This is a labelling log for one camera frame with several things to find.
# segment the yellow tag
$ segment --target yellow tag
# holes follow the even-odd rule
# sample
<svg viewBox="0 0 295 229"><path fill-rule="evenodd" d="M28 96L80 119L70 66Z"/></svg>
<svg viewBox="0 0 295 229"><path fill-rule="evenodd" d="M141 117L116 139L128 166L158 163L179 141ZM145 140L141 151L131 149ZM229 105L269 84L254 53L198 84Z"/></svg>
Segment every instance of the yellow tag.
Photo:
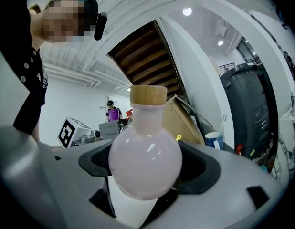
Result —
<svg viewBox="0 0 295 229"><path fill-rule="evenodd" d="M253 154L254 154L254 150L251 152L250 156L253 156Z"/></svg>
<svg viewBox="0 0 295 229"><path fill-rule="evenodd" d="M181 140L181 134L178 134L176 137L176 141Z"/></svg>

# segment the recessed light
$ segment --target recessed light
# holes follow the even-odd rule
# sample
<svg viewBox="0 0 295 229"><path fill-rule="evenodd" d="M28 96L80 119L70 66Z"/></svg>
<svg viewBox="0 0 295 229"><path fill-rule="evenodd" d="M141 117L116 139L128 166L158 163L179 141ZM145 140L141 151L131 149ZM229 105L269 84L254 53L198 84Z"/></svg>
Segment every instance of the recessed light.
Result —
<svg viewBox="0 0 295 229"><path fill-rule="evenodd" d="M191 8L183 9L182 13L186 16L189 16L192 13L192 9Z"/></svg>

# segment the purple bucket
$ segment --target purple bucket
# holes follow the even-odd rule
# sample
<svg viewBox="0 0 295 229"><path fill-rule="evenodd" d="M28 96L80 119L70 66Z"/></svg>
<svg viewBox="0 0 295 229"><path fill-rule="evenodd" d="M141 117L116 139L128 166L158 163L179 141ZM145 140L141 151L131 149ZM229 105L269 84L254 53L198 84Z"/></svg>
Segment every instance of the purple bucket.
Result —
<svg viewBox="0 0 295 229"><path fill-rule="evenodd" d="M117 110L117 109L108 110L108 117L109 117L109 121L118 120L119 119L119 110Z"/></svg>

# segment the wooden bottle cap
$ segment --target wooden bottle cap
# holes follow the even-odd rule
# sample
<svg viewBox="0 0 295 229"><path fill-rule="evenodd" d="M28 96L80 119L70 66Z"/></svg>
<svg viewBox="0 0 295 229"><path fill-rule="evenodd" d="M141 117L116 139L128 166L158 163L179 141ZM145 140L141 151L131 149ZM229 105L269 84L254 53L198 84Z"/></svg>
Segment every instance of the wooden bottle cap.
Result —
<svg viewBox="0 0 295 229"><path fill-rule="evenodd" d="M164 105L167 88L163 86L134 85L130 87L130 102L141 105Z"/></svg>

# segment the railing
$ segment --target railing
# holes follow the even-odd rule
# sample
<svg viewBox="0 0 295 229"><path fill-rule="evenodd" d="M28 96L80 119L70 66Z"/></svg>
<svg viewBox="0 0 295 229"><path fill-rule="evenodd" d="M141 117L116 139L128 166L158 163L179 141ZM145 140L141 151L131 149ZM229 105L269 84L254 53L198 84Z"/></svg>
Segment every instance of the railing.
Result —
<svg viewBox="0 0 295 229"><path fill-rule="evenodd" d="M225 73L226 71L229 71L234 67L235 67L234 63L229 63L229 64L225 64L225 65L220 66L220 69L223 73Z"/></svg>

